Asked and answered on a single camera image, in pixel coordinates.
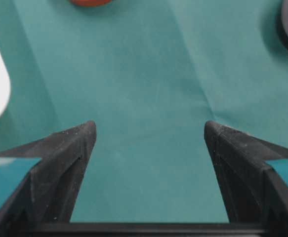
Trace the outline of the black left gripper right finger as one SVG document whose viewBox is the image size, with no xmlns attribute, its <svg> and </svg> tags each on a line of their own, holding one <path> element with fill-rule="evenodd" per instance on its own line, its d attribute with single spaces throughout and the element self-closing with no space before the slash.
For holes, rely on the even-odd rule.
<svg viewBox="0 0 288 237">
<path fill-rule="evenodd" d="M 229 221 L 260 223 L 288 237 L 288 183 L 270 165 L 288 161 L 288 148 L 211 120 L 204 138 Z"/>
</svg>

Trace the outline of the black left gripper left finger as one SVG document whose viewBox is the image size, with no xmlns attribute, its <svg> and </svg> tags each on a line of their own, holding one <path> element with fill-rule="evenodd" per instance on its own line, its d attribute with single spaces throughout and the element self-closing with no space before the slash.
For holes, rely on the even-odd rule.
<svg viewBox="0 0 288 237">
<path fill-rule="evenodd" d="M 69 222 L 96 142 L 87 121 L 45 138 L 0 152 L 0 158 L 40 161 L 27 168 L 0 205 L 0 237 L 21 225 Z"/>
</svg>

